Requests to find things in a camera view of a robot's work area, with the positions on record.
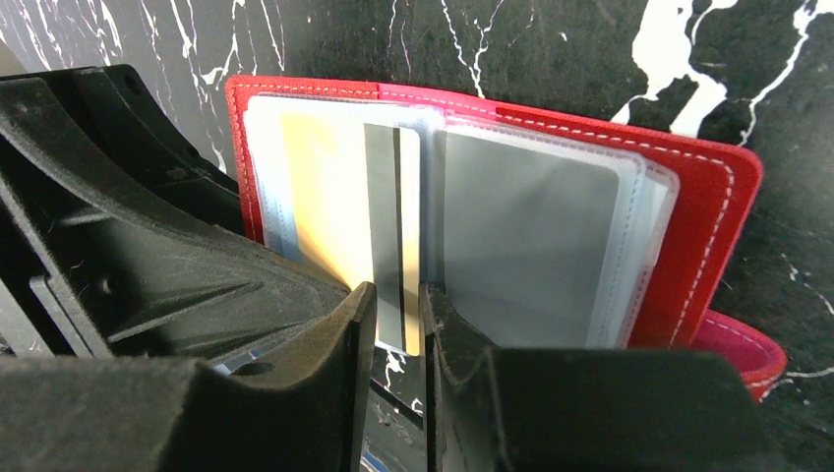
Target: white stitching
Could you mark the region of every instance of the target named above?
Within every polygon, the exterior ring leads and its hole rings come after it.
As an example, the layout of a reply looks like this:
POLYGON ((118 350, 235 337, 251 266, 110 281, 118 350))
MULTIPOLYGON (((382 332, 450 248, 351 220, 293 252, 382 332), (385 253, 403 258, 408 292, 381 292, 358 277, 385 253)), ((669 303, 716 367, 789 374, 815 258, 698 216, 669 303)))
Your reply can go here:
POLYGON ((726 324, 718 323, 715 320, 710 320, 708 318, 705 318, 704 321, 711 324, 711 325, 716 325, 716 326, 720 327, 721 329, 725 329, 725 330, 731 332, 732 334, 735 334, 736 336, 740 337, 741 339, 751 343, 752 345, 756 346, 761 352, 763 352, 765 356, 767 356, 768 361, 773 360, 773 354, 771 354, 770 351, 765 349, 764 346, 759 344, 759 342, 756 341, 755 339, 747 336, 746 334, 738 331, 737 329, 733 329, 733 328, 727 326, 726 324))
MULTIPOLYGON (((236 84, 235 85, 236 89, 239 89, 241 87, 243 87, 243 88, 260 88, 260 89, 296 89, 296 90, 313 90, 313 91, 334 91, 334 92, 339 92, 339 93, 360 94, 360 95, 399 96, 399 97, 403 97, 403 98, 413 98, 413 99, 416 99, 416 100, 430 101, 430 102, 433 102, 433 103, 440 103, 440 104, 443 104, 443 105, 457 106, 457 107, 465 108, 467 110, 477 111, 477 112, 480 112, 480 113, 483 113, 483 114, 486 114, 486 115, 489 115, 489 116, 504 118, 506 120, 515 121, 515 122, 518 122, 518 123, 521 123, 521 122, 524 121, 521 118, 516 118, 516 117, 513 117, 513 116, 509 116, 509 115, 502 115, 502 114, 497 113, 495 111, 490 111, 490 110, 487 110, 487 109, 484 109, 484 108, 477 108, 477 107, 470 106, 470 105, 467 105, 467 104, 464 104, 464 103, 456 103, 456 102, 453 102, 453 101, 440 100, 440 99, 436 99, 436 98, 430 98, 430 97, 412 95, 412 94, 406 94, 406 93, 394 93, 394 92, 389 92, 389 91, 379 92, 379 91, 376 91, 376 90, 353 90, 353 89, 350 89, 350 88, 329 88, 329 87, 319 88, 319 87, 304 87, 304 86, 291 87, 291 86, 278 86, 278 85, 275 85, 275 84, 236 84)), ((238 100, 238 95, 235 94, 234 99, 232 100, 232 103, 234 105, 233 106, 233 108, 234 108, 233 113, 236 116, 238 116, 237 100, 238 100)), ((236 120, 238 122, 238 129, 235 130, 238 142, 241 142, 241 139, 242 139, 242 126, 239 123, 240 119, 241 118, 238 117, 238 119, 236 120)), ((565 132, 570 132, 570 133, 575 133, 575 134, 583 133, 582 130, 572 129, 572 128, 569 128, 567 126, 546 125, 543 122, 535 122, 535 123, 528 123, 528 124, 536 125, 536 126, 539 126, 539 127, 542 127, 542 128, 547 128, 547 129, 558 129, 560 131, 565 131, 565 132)), ((641 148, 651 148, 651 149, 658 150, 658 151, 661 151, 661 152, 671 153, 671 154, 675 154, 675 155, 682 155, 683 157, 692 157, 692 158, 695 158, 695 159, 698 159, 698 160, 702 160, 702 161, 705 161, 705 162, 710 162, 712 164, 720 165, 720 166, 722 166, 724 171, 727 173, 727 189, 726 189, 727 196, 726 196, 724 202, 721 205, 721 210, 719 211, 718 216, 715 219, 715 223, 714 223, 713 228, 712 228, 712 234, 710 235, 709 241, 707 242, 707 245, 704 248, 704 252, 703 252, 702 259, 701 259, 700 267, 698 268, 698 272, 695 275, 695 279, 692 282, 692 286, 689 289, 689 293, 686 296, 686 300, 684 301, 684 306, 681 309, 681 314, 678 318, 678 323, 675 326, 675 330, 672 332, 672 336, 669 339, 669 347, 672 347, 672 345, 675 342, 675 339, 678 337, 678 333, 681 330, 681 326, 684 324, 684 320, 686 318, 686 311, 688 310, 689 305, 691 304, 692 299, 695 296, 695 290, 697 290, 697 287, 700 284, 701 276, 704 273, 704 268, 706 267, 706 263, 709 260, 710 254, 712 253, 712 245, 715 243, 715 236, 716 236, 716 234, 718 234, 718 230, 720 229, 721 223, 724 221, 724 216, 727 213, 727 208, 730 205, 730 199, 733 196, 733 187, 736 185, 736 174, 733 171, 733 168, 730 167, 729 165, 727 165, 727 163, 724 162, 721 159, 705 157, 705 156, 700 155, 700 154, 693 155, 691 152, 684 152, 684 151, 681 151, 681 150, 678 150, 678 149, 669 149, 669 148, 666 148, 666 147, 652 146, 649 143, 637 143, 633 140, 624 140, 623 138, 619 138, 619 137, 616 137, 616 136, 600 135, 600 134, 596 134, 596 133, 593 133, 593 132, 584 132, 584 135, 589 136, 589 137, 595 137, 596 139, 609 140, 609 141, 614 141, 614 142, 618 142, 618 143, 623 143, 623 144, 630 145, 630 146, 637 145, 638 147, 641 147, 641 148)))

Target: screw hole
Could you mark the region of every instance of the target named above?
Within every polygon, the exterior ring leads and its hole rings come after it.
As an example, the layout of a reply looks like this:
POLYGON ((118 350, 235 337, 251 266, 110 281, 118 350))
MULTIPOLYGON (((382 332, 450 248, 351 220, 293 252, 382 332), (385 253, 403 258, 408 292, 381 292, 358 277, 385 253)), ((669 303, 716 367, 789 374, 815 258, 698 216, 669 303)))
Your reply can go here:
POLYGON ((234 372, 234 375, 239 377, 259 376, 260 374, 265 374, 272 369, 274 369, 274 367, 269 362, 253 362, 241 366, 240 369, 234 372))
POLYGON ((142 86, 139 85, 139 82, 133 76, 125 76, 125 85, 134 95, 142 94, 142 86))

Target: white marble vein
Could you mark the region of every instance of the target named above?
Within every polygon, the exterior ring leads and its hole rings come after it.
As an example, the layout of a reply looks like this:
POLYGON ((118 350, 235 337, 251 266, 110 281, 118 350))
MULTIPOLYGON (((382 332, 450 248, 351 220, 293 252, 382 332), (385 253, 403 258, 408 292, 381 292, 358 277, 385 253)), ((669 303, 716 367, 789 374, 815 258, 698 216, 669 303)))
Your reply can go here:
POLYGON ((792 379, 816 379, 819 377, 830 376, 834 374, 834 367, 829 367, 816 372, 786 372, 785 377, 792 379))
POLYGON ((405 66, 408 67, 408 78, 411 79, 411 58, 408 57, 408 48, 405 47, 405 20, 402 21, 402 26, 399 28, 399 43, 402 44, 402 54, 405 56, 405 66))
POLYGON ((695 20, 695 25, 692 27, 692 45, 694 46, 697 42, 698 28, 701 26, 701 22, 707 15, 716 10, 727 10, 728 8, 733 8, 737 3, 739 3, 739 0, 711 0, 709 7, 704 10, 704 13, 702 13, 697 20, 695 20))
MULTIPOLYGON (((180 33, 180 37, 182 39, 182 56, 183 59, 186 59, 188 63, 189 72, 191 73, 192 84, 194 85, 194 90, 197 94, 198 105, 200 106, 200 110, 204 113, 210 113, 214 119, 219 119, 219 115, 217 115, 217 110, 214 107, 214 98, 211 95, 211 92, 208 90, 208 84, 203 78, 203 74, 200 72, 200 66, 197 64, 197 57, 198 57, 198 45, 197 45, 197 28, 194 23, 194 7, 192 6, 191 0, 186 1, 186 5, 188 6, 188 19, 189 25, 191 27, 191 33, 186 31, 186 26, 183 23, 183 17, 177 8, 176 0, 170 0, 171 4, 171 11, 174 14, 174 18, 176 19, 177 29, 180 33)), ((224 133, 219 128, 211 128, 212 130, 217 131, 220 136, 223 138, 224 133)), ((222 149, 218 150, 216 148, 214 137, 211 135, 209 131, 209 127, 205 127, 204 133, 208 138, 208 141, 211 143, 212 151, 218 156, 217 159, 217 167, 220 169, 225 169, 225 160, 222 158, 222 149)))
MULTIPOLYGON (((150 48, 153 50, 153 56, 156 58, 156 64, 159 66, 158 73, 162 76, 162 81, 165 83, 165 89, 167 90, 166 98, 167 98, 167 109, 166 112, 169 117, 174 121, 175 124, 179 125, 176 113, 174 112, 174 103, 172 101, 172 91, 171 91, 171 83, 168 81, 168 74, 165 71, 165 61, 162 60, 162 57, 159 55, 159 50, 156 46, 156 40, 159 38, 159 29, 156 28, 156 15, 152 15, 148 10, 148 7, 145 5, 145 2, 140 2, 142 6, 142 13, 145 17, 145 24, 143 27, 145 28, 146 35, 150 38, 150 48)), ((164 102, 162 101, 162 97, 159 94, 161 87, 154 87, 154 93, 156 95, 156 102, 159 103, 163 109, 165 109, 164 102)))
POLYGON ((501 6, 504 5, 504 0, 499 0, 498 5, 496 5, 495 10, 493 10, 492 15, 490 16, 490 21, 487 23, 485 27, 481 27, 477 18, 472 22, 472 24, 475 26, 475 28, 478 29, 478 32, 480 33, 480 39, 478 40, 478 49, 475 51, 475 55, 472 58, 471 64, 469 64, 469 62, 467 62, 466 59, 463 58, 463 47, 460 45, 460 41, 457 37, 457 31, 454 29, 454 25, 451 21, 451 16, 448 13, 447 0, 441 0, 441 4, 443 5, 444 17, 446 17, 446 21, 448 24, 448 32, 451 33, 451 38, 454 41, 454 48, 457 50, 457 60, 458 62, 463 64, 463 66, 466 67, 466 69, 469 70, 469 75, 472 78, 472 83, 474 84, 475 89, 478 92, 478 96, 484 98, 484 91, 481 89, 481 55, 487 52, 487 50, 489 50, 490 48, 490 43, 487 40, 487 34, 492 30, 493 23, 495 21, 495 16, 498 14, 498 11, 499 9, 501 9, 501 6))
MULTIPOLYGON (((781 256, 782 259, 785 261, 785 264, 787 264, 788 268, 791 270, 791 272, 788 274, 788 278, 790 278, 792 282, 800 282, 800 278, 798 277, 798 275, 800 275, 800 270, 796 268, 793 264, 791 264, 791 261, 784 253, 781 256)), ((805 272, 804 276, 810 276, 810 272, 805 272)), ((828 301, 828 298, 826 298, 825 295, 823 295, 819 290, 811 286, 810 283, 808 283, 807 281, 802 281, 802 284, 803 287, 813 292, 816 298, 818 298, 822 302, 822 304, 825 306, 825 309, 828 310, 828 313, 834 315, 834 305, 832 305, 831 302, 828 301)))
POLYGON ((23 14, 24 18, 24 25, 26 26, 27 32, 29 33, 29 38, 31 40, 31 45, 34 47, 34 53, 37 55, 37 59, 43 65, 43 68, 51 70, 49 66, 49 61, 46 60, 46 52, 43 50, 43 47, 40 45, 40 40, 37 38, 37 34, 34 32, 34 25, 31 22, 31 16, 29 14, 29 10, 26 8, 23 3, 20 6, 21 13, 23 14))
POLYGON ((214 157, 217 158, 217 168, 220 172, 224 174, 228 173, 226 170, 226 161, 223 159, 223 151, 214 145, 214 141, 211 141, 211 151, 214 152, 214 157))
POLYGON ((79 47, 79 44, 76 41, 74 41, 71 35, 74 35, 76 32, 79 32, 77 31, 78 26, 73 21, 73 17, 67 15, 66 11, 58 10, 58 0, 52 0, 51 3, 46 4, 46 11, 52 15, 52 22, 54 22, 52 24, 52 27, 55 28, 55 25, 60 26, 60 28, 58 29, 58 35, 60 36, 58 38, 58 42, 63 43, 67 47, 66 52, 69 67, 77 67, 75 57, 76 55, 73 54, 73 47, 75 47, 76 50, 79 52, 81 52, 81 49, 79 47), (75 29, 66 28, 66 24, 64 23, 65 21, 69 21, 75 27, 75 29))
POLYGON ((391 18, 388 22, 388 49, 390 49, 391 42, 393 39, 393 22, 396 21, 396 2, 397 0, 393 0, 393 2, 391 3, 391 18))
POLYGON ((93 0, 87 0, 87 6, 89 7, 89 12, 92 14, 92 20, 95 23, 98 23, 98 15, 95 13, 95 4, 93 3, 93 0))
POLYGON ((122 39, 119 36, 119 29, 116 28, 116 21, 113 20, 113 15, 110 14, 110 9, 107 8, 107 4, 104 3, 104 0, 101 0, 101 18, 107 23, 107 27, 110 29, 110 38, 113 40, 113 46, 119 50, 118 54, 115 50, 111 51, 110 53, 113 57, 121 57, 124 55, 125 51, 122 49, 122 39))
POLYGON ((0 11, 0 41, 3 41, 3 44, 8 45, 9 42, 6 41, 6 34, 3 32, 6 28, 9 27, 9 21, 6 18, 6 15, 3 15, 3 12, 0 11))
POLYGON ((24 47, 25 43, 24 43, 24 39, 21 37, 20 29, 15 28, 14 25, 12 25, 12 24, 6 24, 6 26, 11 26, 11 30, 15 33, 15 39, 18 41, 18 44, 20 44, 21 47, 24 47))
MULTIPOLYGON (((78 17, 81 18, 82 22, 84 22, 84 25, 87 27, 89 32, 91 32, 92 35, 95 36, 95 38, 98 40, 98 52, 101 54, 101 61, 105 65, 109 66, 110 56, 107 52, 107 46, 104 44, 104 30, 94 29, 92 27, 92 25, 89 23, 88 16, 85 14, 85 12, 82 11, 81 3, 79 3, 79 0, 76 0, 76 7, 79 10, 78 17)), ((88 7, 90 8, 90 14, 95 18, 95 9, 91 2, 88 2, 88 7)), ((73 17, 70 17, 70 23, 72 23, 76 27, 78 33, 84 34, 82 28, 78 25, 78 23, 76 23, 73 17)))
POLYGON ((697 136, 701 122, 727 97, 727 88, 689 64, 692 43, 686 37, 686 24, 692 15, 692 0, 649 0, 631 45, 631 57, 648 78, 646 92, 633 96, 614 115, 612 121, 626 124, 631 119, 631 103, 637 99, 657 101, 658 94, 675 79, 689 78, 698 87, 669 130, 684 136, 697 136))
MULTIPOLYGON (((241 6, 246 6, 246 0, 235 0, 235 3, 240 2, 241 6)), ((252 39, 252 28, 249 25, 249 11, 244 8, 243 10, 244 18, 246 19, 246 35, 249 37, 249 47, 252 50, 252 75, 255 76, 258 74, 258 54, 255 52, 255 41, 252 39)), ((234 12, 232 12, 232 23, 234 23, 234 12)), ((239 65, 241 71, 243 71, 243 65, 239 65)))
POLYGON ((264 3, 264 0, 261 0, 261 7, 264 9, 264 18, 267 20, 267 30, 269 31, 269 40, 272 42, 272 49, 275 51, 275 56, 278 58, 278 67, 281 71, 284 70, 284 57, 286 56, 286 46, 284 44, 284 24, 281 20, 281 9, 278 6, 277 2, 274 2, 275 11, 278 14, 278 28, 281 33, 281 50, 278 51, 278 44, 277 39, 275 38, 275 33, 272 31, 272 21, 269 19, 269 13, 267 12, 267 5, 264 3))
POLYGON ((215 66, 210 71, 201 74, 203 80, 206 81, 208 85, 214 85, 214 89, 218 90, 220 88, 220 84, 226 76, 229 74, 229 65, 232 61, 232 56, 234 56, 237 60, 238 64, 238 72, 241 71, 240 67, 240 50, 238 49, 237 44, 237 8, 246 7, 246 0, 234 0, 232 2, 232 44, 229 47, 229 53, 226 55, 226 62, 223 63, 222 66, 215 66))
MULTIPOLYGON (((535 8, 533 8, 533 6, 532 6, 532 5, 530 5, 530 20, 528 20, 528 21, 527 21, 527 25, 524 27, 524 29, 525 29, 525 30, 529 30, 529 29, 533 28, 533 22, 535 22, 535 20, 536 20, 536 9, 535 9, 535 8)), ((506 45, 506 47, 512 47, 512 46, 515 44, 515 42, 516 42, 516 41, 518 41, 518 39, 519 39, 520 37, 521 37, 521 33, 517 34, 517 35, 516 35, 516 36, 512 39, 512 41, 510 41, 510 42, 506 45)))
POLYGON ((772 383, 771 386, 769 386, 766 390, 764 390, 764 393, 761 394, 762 401, 764 401, 765 398, 770 396, 770 393, 773 390, 775 390, 776 388, 778 388, 778 387, 780 387, 784 384, 792 384, 793 382, 794 382, 793 379, 780 379, 780 380, 772 383))
POLYGON ((423 406, 423 402, 420 401, 420 398, 414 398, 414 401, 411 402, 411 409, 417 413, 423 414, 423 410, 419 409, 417 405, 423 406))
POLYGON ((402 364, 405 364, 405 356, 394 353, 393 351, 390 351, 388 349, 386 349, 386 353, 386 390, 390 391, 390 374, 405 374, 405 370, 402 368, 402 365, 400 364, 400 361, 402 361, 402 364))
POLYGON ((67 65, 67 61, 64 59, 64 51, 61 48, 61 44, 55 38, 55 34, 52 33, 52 28, 49 27, 49 23, 46 22, 46 15, 43 12, 43 0, 37 0, 35 4, 37 5, 37 15, 40 17, 40 22, 43 25, 43 30, 46 31, 46 37, 49 39, 49 45, 52 46, 52 49, 54 49, 55 53, 58 54, 58 59, 61 61, 61 66, 63 68, 69 67, 67 65))
POLYGON ((747 129, 741 132, 742 140, 739 143, 739 146, 747 144, 747 140, 749 139, 750 134, 752 134, 753 128, 755 128, 757 121, 755 111, 756 106, 768 95, 768 93, 785 82, 785 79, 787 79, 788 76, 790 76, 794 71, 797 59, 800 57, 800 52, 803 50, 803 45, 809 38, 807 33, 808 26, 818 16, 826 13, 834 13, 834 0, 816 0, 815 3, 811 2, 811 0, 805 0, 805 3, 794 13, 794 28, 797 29, 797 33, 800 38, 797 43, 794 44, 794 50, 788 57, 788 60, 785 61, 785 67, 782 69, 782 72, 776 76, 776 79, 774 79, 773 82, 768 84, 750 100, 748 106, 750 112, 750 123, 747 125, 747 129))

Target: wallet cover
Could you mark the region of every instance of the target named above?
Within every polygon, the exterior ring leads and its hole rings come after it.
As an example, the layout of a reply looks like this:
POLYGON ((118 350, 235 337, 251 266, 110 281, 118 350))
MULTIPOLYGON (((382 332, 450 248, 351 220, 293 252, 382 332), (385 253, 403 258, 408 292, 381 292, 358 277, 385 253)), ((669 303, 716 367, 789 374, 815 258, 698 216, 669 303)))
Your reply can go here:
POLYGON ((502 103, 461 93, 285 77, 236 76, 226 84, 240 198, 247 235, 264 242, 261 209, 243 115, 259 93, 361 98, 431 105, 446 116, 475 118, 585 142, 636 151, 678 175, 680 193, 629 347, 693 347, 723 354, 759 398, 781 375, 787 358, 764 334, 708 304, 739 238, 761 183, 758 158, 743 147, 706 142, 633 126, 502 103))

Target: black marble surface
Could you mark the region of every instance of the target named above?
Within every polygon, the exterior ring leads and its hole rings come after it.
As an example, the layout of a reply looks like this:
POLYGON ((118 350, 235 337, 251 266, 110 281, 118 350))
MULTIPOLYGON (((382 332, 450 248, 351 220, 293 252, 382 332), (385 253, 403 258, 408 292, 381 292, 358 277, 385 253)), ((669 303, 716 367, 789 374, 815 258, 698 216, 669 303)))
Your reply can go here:
MULTIPOLYGON (((10 0, 0 32, 31 71, 132 64, 232 175, 222 84, 238 73, 451 89, 753 149, 764 185, 712 306, 785 347, 762 414, 798 470, 834 467, 834 1, 10 0)), ((377 357, 378 380, 419 401, 419 363, 377 357)))

